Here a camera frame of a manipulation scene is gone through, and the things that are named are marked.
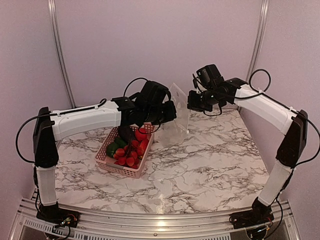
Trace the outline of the green toy pepper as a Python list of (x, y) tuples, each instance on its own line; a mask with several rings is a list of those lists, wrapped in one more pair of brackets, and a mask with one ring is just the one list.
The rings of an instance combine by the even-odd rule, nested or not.
[(112, 142), (110, 143), (107, 147), (106, 147), (106, 155), (110, 158), (114, 157), (114, 154), (116, 153), (117, 149), (119, 149), (120, 146), (116, 143), (116, 142)]

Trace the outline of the pink perforated plastic basket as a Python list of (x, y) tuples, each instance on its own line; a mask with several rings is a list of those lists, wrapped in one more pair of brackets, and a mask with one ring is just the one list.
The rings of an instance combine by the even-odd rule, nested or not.
[(137, 140), (128, 141), (124, 132), (119, 133), (118, 128), (113, 127), (96, 153), (95, 161), (103, 170), (138, 179), (154, 140), (155, 127), (145, 123), (140, 129), (135, 125), (130, 128)]

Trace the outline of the purple toy eggplant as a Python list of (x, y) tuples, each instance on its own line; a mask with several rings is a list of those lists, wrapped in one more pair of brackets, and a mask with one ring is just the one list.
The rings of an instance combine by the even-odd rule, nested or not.
[(136, 140), (135, 131), (130, 126), (119, 126), (117, 131), (119, 137), (126, 143)]

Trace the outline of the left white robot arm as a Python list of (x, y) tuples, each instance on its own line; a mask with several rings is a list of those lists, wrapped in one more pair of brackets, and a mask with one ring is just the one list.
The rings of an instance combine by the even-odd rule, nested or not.
[(69, 110), (39, 110), (33, 131), (35, 184), (40, 196), (39, 213), (58, 223), (63, 219), (56, 195), (55, 169), (59, 161), (56, 143), (72, 135), (106, 127), (144, 123), (161, 125), (177, 117), (170, 90), (155, 81), (145, 82), (133, 95), (102, 100)]

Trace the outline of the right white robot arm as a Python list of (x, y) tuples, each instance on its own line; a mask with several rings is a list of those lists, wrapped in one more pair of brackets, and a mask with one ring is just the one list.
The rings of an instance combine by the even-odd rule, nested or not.
[(226, 104), (235, 105), (255, 114), (282, 135), (269, 177), (247, 214), (252, 224), (258, 224), (297, 167), (307, 143), (308, 115), (268, 96), (268, 87), (254, 87), (252, 76), (247, 81), (237, 77), (225, 80), (215, 64), (198, 69), (192, 78), (195, 89), (188, 93), (188, 109), (211, 117), (214, 106), (221, 110)]

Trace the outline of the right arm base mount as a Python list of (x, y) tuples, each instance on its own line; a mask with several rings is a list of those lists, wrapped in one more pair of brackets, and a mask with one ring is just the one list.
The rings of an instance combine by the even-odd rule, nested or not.
[(229, 222), (233, 225), (234, 229), (241, 229), (272, 222), (274, 219), (271, 210), (267, 211), (264, 215), (253, 210), (246, 210), (232, 213), (229, 217)]

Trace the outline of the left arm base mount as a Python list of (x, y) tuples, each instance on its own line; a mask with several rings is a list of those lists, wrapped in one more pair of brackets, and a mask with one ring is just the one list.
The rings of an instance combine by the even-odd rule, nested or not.
[(36, 217), (40, 220), (55, 224), (56, 228), (64, 226), (76, 228), (79, 222), (80, 213), (58, 206), (44, 206), (37, 211)]

